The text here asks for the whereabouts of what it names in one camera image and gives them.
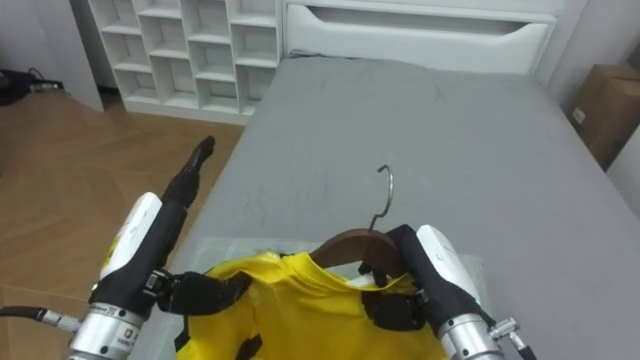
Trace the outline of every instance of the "floor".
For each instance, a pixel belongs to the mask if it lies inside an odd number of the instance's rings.
[[[114,97],[98,113],[62,94],[0,107],[0,306],[81,316],[118,228],[139,195],[161,193],[206,135],[216,138],[186,229],[243,127],[129,114]],[[69,336],[0,320],[0,359],[61,359]]]

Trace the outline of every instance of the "white shelf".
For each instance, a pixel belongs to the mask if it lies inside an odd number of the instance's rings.
[[[107,57],[116,70],[150,73],[149,60],[139,35],[102,34]]]
[[[278,0],[88,1],[128,111],[245,124],[271,84]]]
[[[132,0],[90,0],[89,4],[102,32],[140,35]]]
[[[187,46],[180,43],[162,43],[149,52],[151,56],[167,57],[172,59],[189,60]]]
[[[186,109],[197,109],[198,98],[195,93],[189,92],[175,92],[173,93],[163,105],[181,107]]]
[[[237,66],[236,75],[240,112],[250,115],[271,85],[275,69]]]
[[[189,49],[196,79],[235,82],[229,45],[195,42]]]
[[[122,34],[122,35],[141,35],[142,32],[138,27],[138,22],[135,19],[118,20],[110,25],[107,25],[100,29],[103,33],[107,34]]]
[[[258,101],[246,100],[244,106],[240,110],[240,113],[245,116],[251,116],[256,111],[257,106],[258,106]]]
[[[114,74],[120,93],[126,101],[160,103],[151,74],[119,70],[116,70]]]
[[[213,35],[208,32],[196,32],[188,37],[189,41],[203,42],[209,44],[231,44],[229,35]]]
[[[273,58],[272,54],[251,52],[239,55],[236,59],[236,65],[275,69],[278,67],[278,61]]]
[[[237,114],[238,100],[223,97],[211,98],[209,101],[202,105],[202,110]]]
[[[149,66],[149,60],[146,55],[129,56],[114,66],[114,69],[151,73],[151,66]]]
[[[261,13],[243,13],[238,14],[231,19],[234,25],[259,26],[259,27],[276,27],[275,15]]]
[[[196,86],[203,110],[238,113],[235,84],[198,79]]]
[[[182,21],[164,18],[141,18],[140,21],[150,56],[189,59]]]
[[[278,66],[276,30],[232,26],[236,65],[276,68]]]
[[[229,20],[234,25],[276,27],[275,1],[228,0]]]
[[[164,19],[180,19],[180,7],[178,3],[156,3],[140,11],[140,16],[158,17]]]
[[[233,67],[222,65],[205,65],[196,72],[196,79],[235,82]]]
[[[126,101],[141,102],[147,104],[160,104],[158,92],[153,89],[138,89],[125,98]]]
[[[184,29],[189,41],[230,44],[224,1],[183,0]]]

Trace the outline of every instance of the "brown box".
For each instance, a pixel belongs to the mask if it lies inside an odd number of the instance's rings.
[[[580,137],[606,171],[640,124],[640,74],[629,65],[595,65],[572,109]]]

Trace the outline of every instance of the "clothes hanger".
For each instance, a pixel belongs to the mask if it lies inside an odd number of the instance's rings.
[[[338,265],[362,261],[374,272],[383,273],[392,278],[406,273],[400,252],[393,240],[374,230],[376,221],[389,212],[393,200],[393,173],[388,165],[383,165],[378,172],[389,173],[389,192],[387,203],[380,214],[371,219],[368,229],[351,229],[327,240],[311,253],[311,259],[320,267],[328,268]]]

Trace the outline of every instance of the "yellow t-shirt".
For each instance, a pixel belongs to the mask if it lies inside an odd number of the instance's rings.
[[[217,314],[189,316],[189,340],[178,360],[236,359],[241,345],[258,336],[252,358],[260,360],[446,359],[428,325],[385,330],[365,313],[363,291],[408,294],[414,290],[409,276],[384,288],[354,287],[318,267],[308,253],[263,253],[222,263],[207,275],[226,279],[240,271],[253,278],[247,292]]]

